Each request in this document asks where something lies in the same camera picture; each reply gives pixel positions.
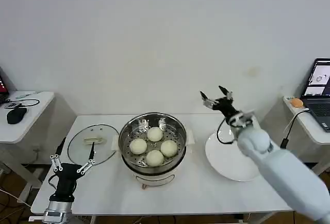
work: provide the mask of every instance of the white robotic arm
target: white robotic arm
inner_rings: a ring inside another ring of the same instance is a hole
[[[323,181],[291,152],[280,149],[266,131],[253,127],[252,116],[235,110],[231,92],[220,89],[226,97],[210,100],[201,92],[202,99],[205,106],[225,116],[241,152],[253,160],[293,210],[318,223],[330,224],[330,195]]]

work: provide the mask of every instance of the robotic arm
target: robotic arm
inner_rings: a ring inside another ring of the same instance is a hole
[[[322,180],[291,152],[280,149],[266,131],[254,128],[252,115],[237,111],[232,93],[219,88],[225,97],[216,100],[201,92],[204,105],[225,116],[241,152],[253,160],[260,174],[292,209],[317,223],[329,224],[330,195]]]
[[[61,163],[59,156],[61,155],[65,139],[57,147],[56,154],[51,155],[54,173],[58,177],[56,191],[49,198],[48,208],[45,210],[41,218],[33,218],[41,220],[43,223],[49,224],[65,224],[65,223],[81,223],[75,219],[71,212],[71,206],[74,202],[73,192],[77,187],[77,180],[95,165],[94,161],[94,143],[92,145],[88,161],[83,165]]]

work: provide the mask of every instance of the laptop screen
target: laptop screen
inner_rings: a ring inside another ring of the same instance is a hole
[[[3,82],[2,78],[0,77],[0,94],[1,93],[8,93],[8,90]]]
[[[302,96],[330,96],[330,59],[317,59]]]

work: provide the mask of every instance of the cable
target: cable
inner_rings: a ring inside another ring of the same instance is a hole
[[[288,125],[285,127],[285,129],[283,130],[283,134],[285,133],[285,131],[288,129],[288,127],[290,126],[291,122],[294,120],[294,117],[299,115],[300,113],[296,113],[290,120],[290,122],[288,123]]]
[[[56,186],[55,186],[53,183],[51,183],[51,180],[52,180],[54,177],[56,177],[55,174],[52,175],[52,176],[48,179],[48,184],[56,190]]]
[[[30,105],[22,105],[22,104],[19,104],[19,108],[20,107],[31,107],[31,106],[35,106],[37,104],[40,103],[40,100],[39,99],[21,99],[21,100],[10,100],[10,99],[7,99],[5,100],[5,103],[13,103],[13,102],[21,102],[21,101],[37,101],[36,103],[34,104],[30,104]],[[15,107],[18,107],[18,106],[14,106],[14,107],[5,107],[4,109],[15,109]]]
[[[19,215],[19,217],[18,217],[18,219],[17,219],[17,221],[16,221],[16,224],[19,224],[19,223],[20,223],[20,220],[21,220],[21,217],[22,217],[24,211],[25,211],[25,208],[23,208],[23,211],[22,211],[21,214]]]
[[[151,215],[148,215],[148,216],[141,216],[141,217],[138,218],[136,221],[134,221],[132,224],[137,224],[137,223],[139,223],[143,218],[148,218],[148,217],[151,217]]]
[[[290,125],[289,132],[288,132],[287,136],[286,136],[285,138],[283,138],[282,143],[280,144],[280,148],[282,148],[282,149],[286,149],[287,144],[288,144],[288,142],[289,142],[289,139],[288,139],[288,138],[289,138],[290,132],[291,132],[291,130],[292,130],[292,127],[293,127],[293,125],[294,125],[294,121],[296,120],[296,118],[297,118],[297,116],[298,116],[299,114],[304,113],[304,112],[309,112],[309,109],[308,109],[308,108],[307,108],[307,109],[304,109],[304,110],[302,110],[301,112],[299,112],[299,113],[297,113],[297,114],[294,115],[294,117],[292,118],[292,122],[291,122],[291,125]]]
[[[26,165],[24,165],[24,167],[28,167],[29,165],[34,164],[38,160],[38,158],[39,158],[39,149],[36,149],[36,150],[33,150],[33,151],[36,153],[36,158],[33,161],[31,161],[31,162],[27,163]]]
[[[2,213],[9,205],[9,202],[10,202],[10,198],[9,198],[9,195],[6,194],[6,196],[8,197],[8,200],[7,200],[7,203],[6,204],[2,204],[1,205],[3,206],[2,210],[0,210],[0,213]]]
[[[11,220],[9,218],[6,218],[5,220],[7,220],[9,224],[11,224]]]
[[[76,188],[77,188],[77,181],[74,182],[73,192],[76,190]]]
[[[220,138],[219,138],[219,130],[220,130],[222,124],[224,123],[224,121],[225,121],[225,118],[222,120],[222,122],[220,123],[220,125],[219,125],[219,127],[218,127],[218,129],[217,129],[217,139],[218,139],[218,141],[219,141],[221,144],[224,144],[224,145],[227,145],[227,144],[233,144],[233,143],[234,143],[233,140],[232,140],[232,141],[229,141],[229,142],[222,142],[222,141],[220,140]]]
[[[16,213],[16,212],[22,210],[23,208],[25,208],[25,207],[22,207],[22,208],[20,208],[20,209],[18,209],[18,210],[15,210],[14,212],[11,212],[9,215],[7,215],[7,216],[5,216],[4,218],[0,219],[0,221],[6,219],[8,216],[11,216],[12,214],[14,214],[14,213]]]
[[[27,204],[26,202],[24,202],[24,201],[22,201],[21,199],[17,198],[16,196],[12,195],[11,193],[8,193],[8,192],[6,192],[5,190],[3,190],[3,189],[1,189],[1,188],[0,188],[0,191],[2,191],[2,192],[4,192],[4,193],[6,193],[6,194],[8,194],[8,195],[10,195],[10,196],[12,196],[12,197],[14,197],[14,198],[16,198],[17,200],[19,200],[20,202],[23,202],[26,206],[28,206],[28,207],[31,208],[31,206],[30,206],[29,204]]]
[[[87,224],[90,223],[90,220],[87,218],[86,215],[80,215],[80,216],[76,216],[78,219],[82,220],[84,223],[86,223],[87,221]]]

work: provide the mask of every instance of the floor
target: floor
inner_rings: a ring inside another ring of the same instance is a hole
[[[321,174],[321,179],[325,184],[330,187],[330,174]],[[0,187],[7,192],[19,196],[20,192],[25,186],[24,180],[22,180],[14,172],[10,174],[2,175],[0,178]],[[33,189],[30,191],[27,203],[30,205],[33,203],[34,198],[37,195],[37,190]],[[0,191],[0,224],[27,224],[28,217],[32,215],[28,207],[25,205],[18,204],[17,201],[8,197],[7,194]],[[248,214],[244,215],[244,220],[247,220]],[[96,219],[97,224],[203,224],[203,223],[232,223],[236,222],[233,215],[204,215],[204,216],[152,216],[144,217],[140,221],[139,216],[99,216]],[[264,222],[265,224],[310,224],[312,221],[306,217],[293,213],[283,212],[278,213]]]

